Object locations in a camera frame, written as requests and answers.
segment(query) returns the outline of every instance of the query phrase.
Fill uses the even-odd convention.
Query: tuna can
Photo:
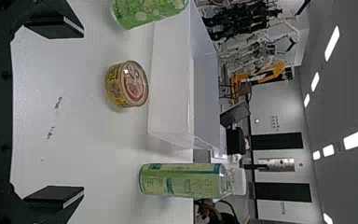
[[[149,93],[145,70],[134,61],[112,65],[105,77],[106,93],[120,108],[144,105]]]

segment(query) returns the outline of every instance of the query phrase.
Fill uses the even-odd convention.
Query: ceiling light
[[[347,150],[358,147],[358,132],[344,138],[344,145]]]
[[[318,82],[319,82],[319,73],[316,73],[315,77],[313,77],[312,83],[310,84],[310,89],[312,90],[312,92],[315,91]]]
[[[307,107],[309,102],[310,102],[310,95],[307,94],[307,96],[305,97],[305,100],[304,100],[304,106]]]
[[[334,155],[334,147],[333,147],[333,145],[324,147],[324,156],[328,157],[328,156],[331,156],[331,155]]]
[[[315,151],[313,154],[312,154],[312,157],[315,161],[319,160],[321,158],[321,152],[320,151]]]
[[[331,217],[328,216],[327,214],[324,214],[324,221],[325,221],[327,224],[333,224],[333,219],[331,219]]]
[[[331,35],[330,40],[327,44],[327,48],[324,51],[324,58],[326,59],[327,62],[331,56],[331,53],[333,53],[334,47],[336,46],[338,40],[339,40],[339,29],[338,26],[336,26],[336,29],[334,29],[334,32]]]

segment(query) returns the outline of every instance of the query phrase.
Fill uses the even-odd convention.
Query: transparent plastic box
[[[220,147],[218,57],[195,3],[155,25],[148,132],[183,148]]]

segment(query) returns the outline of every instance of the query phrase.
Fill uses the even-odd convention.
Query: yellow machine
[[[268,82],[274,78],[280,76],[286,67],[285,62],[278,62],[270,67],[258,71],[256,74],[252,72],[243,73],[240,75],[234,75],[231,78],[231,92],[234,99],[240,96],[241,83],[243,80],[250,79],[250,81],[257,81],[257,83]]]

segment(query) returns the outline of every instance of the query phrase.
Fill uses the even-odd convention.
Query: white table
[[[192,162],[192,150],[146,134],[148,105],[117,111],[104,92],[114,63],[131,59],[150,75],[154,24],[119,31],[108,0],[69,3],[84,39],[46,40],[21,28],[12,42],[16,191],[24,197],[46,185],[85,187],[70,223],[192,223],[192,200],[138,190],[141,164]]]

